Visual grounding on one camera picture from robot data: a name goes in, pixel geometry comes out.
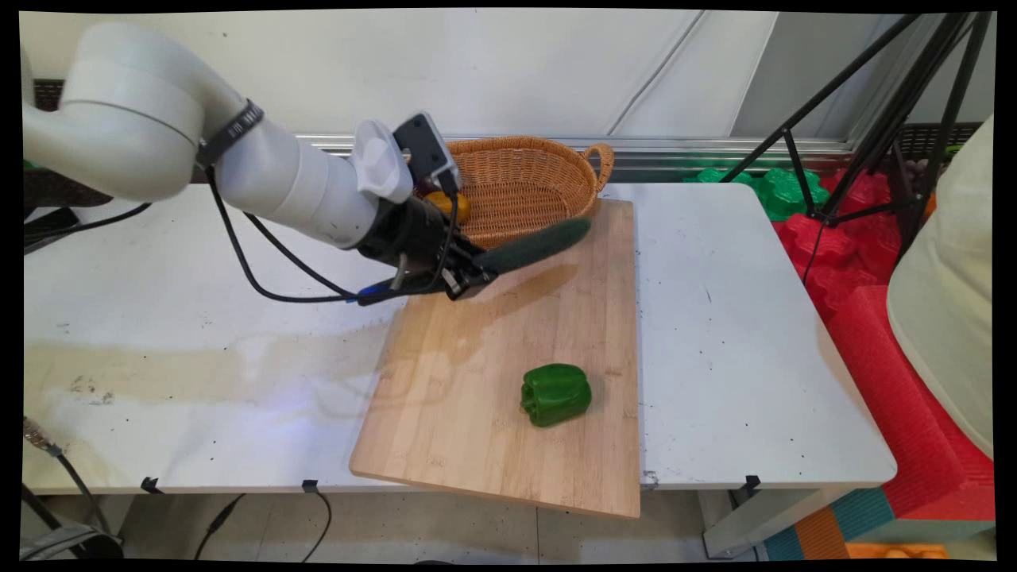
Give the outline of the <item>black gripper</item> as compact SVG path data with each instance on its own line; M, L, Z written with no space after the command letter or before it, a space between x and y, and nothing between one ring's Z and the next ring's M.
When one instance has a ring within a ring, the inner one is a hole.
M380 201L358 253L396 269L392 278L361 289L360 300L437 292L445 292L448 300L467 300L498 277L481 265L486 249L468 242L438 207L417 198L400 205Z

